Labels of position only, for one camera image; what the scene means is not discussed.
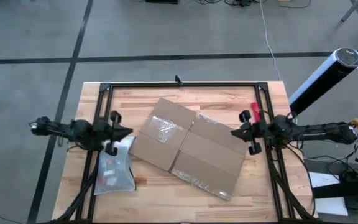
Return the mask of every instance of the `gray floor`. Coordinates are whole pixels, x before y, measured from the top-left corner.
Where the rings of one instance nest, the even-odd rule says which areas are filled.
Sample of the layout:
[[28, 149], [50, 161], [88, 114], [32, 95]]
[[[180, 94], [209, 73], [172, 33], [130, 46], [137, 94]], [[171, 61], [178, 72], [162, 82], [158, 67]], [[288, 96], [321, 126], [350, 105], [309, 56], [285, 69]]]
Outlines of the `gray floor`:
[[[0, 59], [71, 57], [86, 3], [0, 0]], [[358, 50], [357, 14], [339, 23], [350, 6], [345, 0], [312, 0], [306, 9], [285, 9], [268, 0], [264, 14], [273, 51]], [[225, 53], [268, 53], [258, 4], [239, 9], [223, 2], [200, 6], [192, 0], [181, 0], [178, 6], [95, 0], [80, 57]], [[324, 59], [277, 59], [288, 96]], [[67, 69], [67, 63], [0, 65], [0, 215], [4, 217], [26, 222], [47, 145], [47, 138], [30, 134], [27, 123], [39, 116], [55, 116]], [[74, 117], [85, 81], [162, 81], [176, 74], [184, 80], [278, 79], [271, 58], [79, 63], [63, 121]], [[349, 121], [357, 116], [358, 70], [301, 114], [300, 124]], [[351, 146], [328, 142], [305, 145], [307, 157], [342, 157], [351, 150]], [[65, 150], [57, 147], [39, 222], [52, 215], [64, 160]], [[358, 223], [358, 217], [322, 217]]]

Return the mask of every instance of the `red object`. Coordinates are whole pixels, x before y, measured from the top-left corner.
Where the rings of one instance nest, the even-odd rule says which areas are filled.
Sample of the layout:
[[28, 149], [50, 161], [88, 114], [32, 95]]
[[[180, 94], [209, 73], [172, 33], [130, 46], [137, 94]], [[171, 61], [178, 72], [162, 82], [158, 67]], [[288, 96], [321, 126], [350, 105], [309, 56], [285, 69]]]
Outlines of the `red object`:
[[255, 118], [255, 122], [259, 122], [260, 121], [260, 115], [259, 115], [259, 106], [258, 103], [253, 102], [251, 103], [251, 108], [252, 111], [254, 112], [254, 118]]

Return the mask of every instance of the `wooden tabletop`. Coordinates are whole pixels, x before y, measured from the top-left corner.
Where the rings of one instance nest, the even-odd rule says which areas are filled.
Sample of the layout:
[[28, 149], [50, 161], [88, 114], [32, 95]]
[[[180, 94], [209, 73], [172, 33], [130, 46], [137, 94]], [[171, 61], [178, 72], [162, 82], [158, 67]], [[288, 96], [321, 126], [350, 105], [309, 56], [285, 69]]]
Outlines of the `wooden tabletop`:
[[[275, 115], [288, 114], [290, 107], [283, 82], [268, 82], [268, 86]], [[92, 122], [98, 90], [99, 83], [84, 83], [76, 119]], [[251, 110], [251, 103], [256, 101], [252, 87], [114, 88], [111, 109], [120, 112], [122, 125], [133, 128], [136, 135], [161, 97], [232, 128], [240, 126], [238, 114], [245, 109]], [[283, 156], [291, 191], [310, 212], [313, 203], [305, 168], [291, 151], [283, 150]], [[67, 153], [53, 218], [59, 217], [79, 192], [85, 158], [86, 152], [81, 149]], [[97, 196], [94, 222], [277, 221], [264, 151], [254, 156], [246, 154], [229, 202], [134, 156], [132, 171], [137, 190]], [[287, 214], [284, 200], [282, 205]], [[85, 208], [88, 208], [88, 200], [85, 200]]]

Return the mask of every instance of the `clear plastic bag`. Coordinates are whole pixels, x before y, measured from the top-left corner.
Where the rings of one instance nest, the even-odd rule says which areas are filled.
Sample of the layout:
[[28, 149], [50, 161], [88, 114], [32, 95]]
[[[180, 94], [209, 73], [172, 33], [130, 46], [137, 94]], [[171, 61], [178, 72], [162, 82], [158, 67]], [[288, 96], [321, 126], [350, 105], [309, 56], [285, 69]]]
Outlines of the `clear plastic bag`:
[[94, 190], [95, 195], [116, 191], [134, 191], [135, 180], [131, 172], [131, 160], [128, 151], [135, 137], [126, 137], [121, 142], [115, 142], [117, 155], [110, 156], [100, 152], [98, 178]]

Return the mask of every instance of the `black metal frame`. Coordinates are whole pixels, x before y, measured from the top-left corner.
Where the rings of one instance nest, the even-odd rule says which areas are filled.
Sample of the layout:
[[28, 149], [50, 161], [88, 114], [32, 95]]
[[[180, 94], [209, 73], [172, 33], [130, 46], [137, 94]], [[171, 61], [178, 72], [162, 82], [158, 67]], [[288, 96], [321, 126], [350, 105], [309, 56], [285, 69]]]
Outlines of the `black metal frame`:
[[[266, 98], [267, 112], [269, 113], [269, 118], [270, 118], [270, 120], [273, 120], [274, 112], [273, 112], [273, 106], [272, 106], [272, 102], [270, 99], [269, 87], [268, 87], [267, 82], [182, 82], [182, 81], [180, 81], [180, 79], [177, 79], [177, 82], [101, 83], [100, 88], [99, 88], [99, 95], [98, 95], [98, 100], [97, 100], [97, 104], [96, 104], [96, 109], [95, 109], [94, 121], [96, 121], [97, 119], [104, 119], [104, 120], [108, 119], [109, 110], [110, 110], [111, 104], [112, 104], [112, 94], [113, 94], [114, 88], [152, 88], [152, 87], [173, 88], [173, 87], [225, 87], [225, 86], [253, 87], [255, 90], [255, 97], [256, 97], [257, 103], [261, 109], [260, 116], [262, 119], [265, 119], [264, 113], [262, 112], [264, 110], [264, 108], [263, 108], [263, 104], [262, 104], [262, 97], [260, 94], [260, 92], [262, 91]], [[100, 118], [99, 114], [100, 114], [101, 107], [102, 107], [102, 100], [103, 100], [103, 96], [107, 90], [108, 90], [108, 100], [106, 103], [106, 110], [104, 112], [104, 116], [102, 118]], [[264, 141], [265, 141], [265, 148], [266, 148], [266, 150], [265, 150], [266, 158], [268, 161], [272, 161], [273, 155], [272, 155], [271, 145], [266, 139], [264, 139]], [[88, 152], [86, 155], [86, 162], [85, 162], [85, 168], [84, 168], [84, 172], [83, 172], [83, 179], [82, 179], [81, 187], [88, 179], [90, 169], [91, 169], [92, 154], [93, 154], [92, 152]], [[280, 175], [283, 178], [284, 183], [288, 186], [287, 173], [285, 170], [285, 163], [284, 163], [283, 154], [282, 154], [281, 150], [277, 151], [277, 161], [278, 161], [279, 168], [280, 168]], [[277, 185], [277, 182], [272, 177], [272, 171], [270, 170], [270, 166], [268, 168], [269, 168], [269, 172], [270, 172], [270, 181], [272, 183], [272, 191], [273, 191], [273, 198], [274, 198], [274, 203], [275, 203], [276, 214], [277, 214], [278, 220], [281, 220], [284, 218], [284, 214], [283, 214], [282, 205], [281, 205], [281, 201], [280, 201], [280, 195], [278, 192], [278, 185]], [[78, 220], [78, 221], [83, 220], [81, 218], [82, 211], [83, 211], [83, 202], [84, 201], [81, 202], [80, 206], [78, 207], [78, 209], [76, 211], [75, 220]], [[89, 203], [89, 207], [88, 207], [88, 213], [86, 215], [88, 221], [92, 221], [92, 219], [93, 219], [95, 202], [96, 202], [96, 196], [94, 195], [94, 184], [93, 184], [92, 194], [91, 194], [90, 203]], [[286, 203], [287, 203], [287, 207], [288, 207], [289, 218], [294, 219], [295, 213], [294, 213], [293, 205], [291, 204], [291, 202], [289, 201], [288, 198], [286, 198]]]

